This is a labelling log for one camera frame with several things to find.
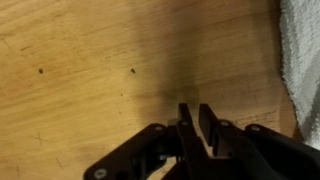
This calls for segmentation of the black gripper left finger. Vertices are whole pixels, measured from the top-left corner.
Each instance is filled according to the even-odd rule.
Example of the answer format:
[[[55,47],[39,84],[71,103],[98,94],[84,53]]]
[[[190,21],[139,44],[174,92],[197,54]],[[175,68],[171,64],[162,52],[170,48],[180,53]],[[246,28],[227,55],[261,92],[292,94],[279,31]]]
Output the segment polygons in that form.
[[[169,158],[175,158],[176,164],[164,176],[165,180],[200,177],[210,161],[186,103],[178,105],[177,122],[146,126],[93,163],[84,172],[83,180],[147,180]]]

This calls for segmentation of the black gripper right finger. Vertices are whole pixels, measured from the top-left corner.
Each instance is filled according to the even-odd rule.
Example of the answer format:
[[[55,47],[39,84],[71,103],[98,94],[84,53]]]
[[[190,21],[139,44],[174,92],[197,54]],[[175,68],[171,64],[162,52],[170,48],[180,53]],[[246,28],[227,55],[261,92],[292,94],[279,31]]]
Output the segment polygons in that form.
[[[215,157],[241,162],[259,176],[282,180],[320,180],[320,151],[259,124],[244,130],[218,119],[208,104],[199,106],[199,125]]]

